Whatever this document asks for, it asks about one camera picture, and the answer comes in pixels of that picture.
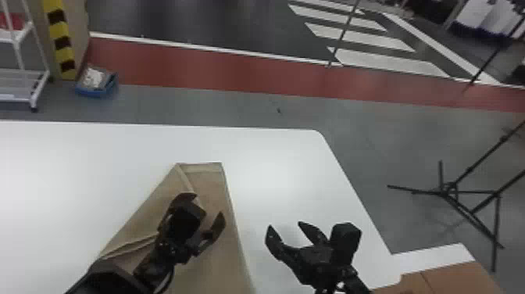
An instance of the cable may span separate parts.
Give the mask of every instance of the cable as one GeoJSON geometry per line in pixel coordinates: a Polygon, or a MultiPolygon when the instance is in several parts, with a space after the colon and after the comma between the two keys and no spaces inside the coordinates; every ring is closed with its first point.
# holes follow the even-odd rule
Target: cable
{"type": "Polygon", "coordinates": [[[174,269],[172,268],[170,273],[168,274],[168,279],[166,280],[166,283],[164,283],[164,286],[155,294],[163,294],[170,287],[171,281],[173,280],[173,271],[174,269]]]}

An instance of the shelf rack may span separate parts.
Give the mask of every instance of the shelf rack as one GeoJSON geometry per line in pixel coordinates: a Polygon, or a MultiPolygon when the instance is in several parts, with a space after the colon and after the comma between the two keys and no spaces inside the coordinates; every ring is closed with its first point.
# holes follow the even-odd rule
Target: shelf rack
{"type": "Polygon", "coordinates": [[[0,69],[0,102],[27,102],[29,103],[31,111],[37,112],[38,97],[40,96],[45,84],[50,79],[49,66],[45,59],[40,40],[38,39],[37,31],[34,28],[33,18],[30,14],[26,0],[20,1],[22,2],[23,10],[26,14],[27,22],[24,24],[22,30],[14,30],[13,20],[9,13],[7,0],[0,0],[2,4],[2,7],[0,7],[0,13],[3,11],[5,14],[8,27],[7,30],[0,29],[0,43],[12,44],[15,51],[16,62],[18,64],[17,70],[0,69]],[[20,46],[30,32],[33,32],[36,40],[42,64],[45,68],[44,70],[26,70],[26,66],[23,63],[20,46]]]}

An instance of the hazard stripe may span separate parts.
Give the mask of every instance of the hazard stripe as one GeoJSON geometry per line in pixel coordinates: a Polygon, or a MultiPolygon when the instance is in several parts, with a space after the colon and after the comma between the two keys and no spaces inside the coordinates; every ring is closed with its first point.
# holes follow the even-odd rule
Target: hazard stripe
{"type": "Polygon", "coordinates": [[[61,77],[65,80],[74,80],[77,76],[77,67],[63,2],[42,0],[42,6],[48,17],[49,36],[55,46],[55,60],[60,68],[61,77]]]}

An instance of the beige cloth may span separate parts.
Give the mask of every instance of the beige cloth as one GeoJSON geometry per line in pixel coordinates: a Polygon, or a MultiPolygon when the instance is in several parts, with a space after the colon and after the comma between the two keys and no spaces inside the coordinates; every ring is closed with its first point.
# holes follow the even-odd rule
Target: beige cloth
{"type": "Polygon", "coordinates": [[[100,257],[110,259],[125,271],[132,270],[151,250],[156,229],[171,200],[182,192],[194,192],[207,216],[202,226],[209,228],[222,211],[226,228],[203,254],[186,265],[175,266],[167,293],[252,292],[241,251],[226,178],[220,163],[177,164],[138,211],[102,250],[100,257]]]}

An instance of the cardboard box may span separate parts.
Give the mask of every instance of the cardboard box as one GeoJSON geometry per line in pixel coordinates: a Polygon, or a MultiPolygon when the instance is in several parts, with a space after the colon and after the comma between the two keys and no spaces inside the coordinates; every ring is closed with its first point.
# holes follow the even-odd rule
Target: cardboard box
{"type": "Polygon", "coordinates": [[[488,272],[477,262],[455,264],[405,274],[397,285],[376,289],[375,294],[501,294],[488,272]]]}

